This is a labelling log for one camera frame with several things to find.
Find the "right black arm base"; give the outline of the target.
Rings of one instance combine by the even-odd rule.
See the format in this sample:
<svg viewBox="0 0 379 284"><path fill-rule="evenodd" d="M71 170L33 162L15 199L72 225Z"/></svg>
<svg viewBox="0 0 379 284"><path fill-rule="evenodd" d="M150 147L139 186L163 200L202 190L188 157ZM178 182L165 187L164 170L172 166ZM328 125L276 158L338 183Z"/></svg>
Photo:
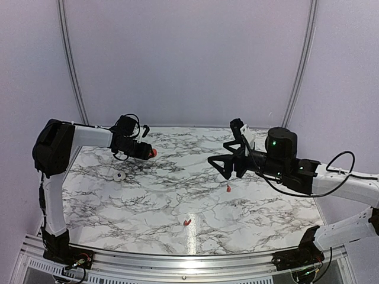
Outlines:
<svg viewBox="0 0 379 284"><path fill-rule="evenodd" d="M306 230L297 248L277 251L272 255L271 263L278 271L296 269L299 267L324 261L323 252L314 244L315 233L319 225Z"/></svg>

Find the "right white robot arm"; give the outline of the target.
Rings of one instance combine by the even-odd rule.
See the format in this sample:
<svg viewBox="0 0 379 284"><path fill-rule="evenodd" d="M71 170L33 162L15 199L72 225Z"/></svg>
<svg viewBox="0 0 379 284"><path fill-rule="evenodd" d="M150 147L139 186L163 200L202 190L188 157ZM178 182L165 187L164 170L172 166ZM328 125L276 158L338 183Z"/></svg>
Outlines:
<svg viewBox="0 0 379 284"><path fill-rule="evenodd" d="M230 154L211 156L211 164L225 179L247 171L262 177L274 191L294 198L336 196L369 207L330 225L309 228L294 250L293 259L307 264L317 251L378 235L378 178L352 169L332 168L317 160L297 158L297 134L282 127L268 130L265 151L255 150L247 125L231 126L234 140L224 143Z"/></svg>

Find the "white earbud charging case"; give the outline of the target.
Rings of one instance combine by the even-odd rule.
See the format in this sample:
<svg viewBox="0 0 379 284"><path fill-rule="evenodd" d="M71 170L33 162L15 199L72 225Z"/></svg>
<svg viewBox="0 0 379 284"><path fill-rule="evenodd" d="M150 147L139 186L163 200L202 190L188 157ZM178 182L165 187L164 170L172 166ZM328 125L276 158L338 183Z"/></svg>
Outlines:
<svg viewBox="0 0 379 284"><path fill-rule="evenodd" d="M113 175L113 179L116 181L116 182L121 182L122 180L124 180L126 178L126 174L124 172L117 172Z"/></svg>

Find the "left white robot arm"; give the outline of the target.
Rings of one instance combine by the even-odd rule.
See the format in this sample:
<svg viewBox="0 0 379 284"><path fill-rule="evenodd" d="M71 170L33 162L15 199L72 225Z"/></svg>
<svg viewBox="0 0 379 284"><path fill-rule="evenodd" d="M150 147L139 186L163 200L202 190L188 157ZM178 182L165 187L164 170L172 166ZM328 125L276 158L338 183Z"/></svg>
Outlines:
<svg viewBox="0 0 379 284"><path fill-rule="evenodd" d="M122 115L110 128L82 125L50 119L38 135L32 150L34 166L42 173L44 231L55 237L66 233L62 187L72 156L79 147L110 149L113 156L149 160L156 156L151 144L143 139L150 132L134 114Z"/></svg>

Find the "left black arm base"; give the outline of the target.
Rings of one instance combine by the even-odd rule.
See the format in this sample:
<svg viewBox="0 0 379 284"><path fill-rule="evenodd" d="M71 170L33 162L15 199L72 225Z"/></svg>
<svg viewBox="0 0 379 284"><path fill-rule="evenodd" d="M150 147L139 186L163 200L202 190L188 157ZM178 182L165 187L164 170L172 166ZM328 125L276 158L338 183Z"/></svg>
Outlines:
<svg viewBox="0 0 379 284"><path fill-rule="evenodd" d="M44 244L44 259L64 264L68 267L81 266L84 269L92 267L94 252L71 246L69 230L59 236L48 233L44 228L41 233Z"/></svg>

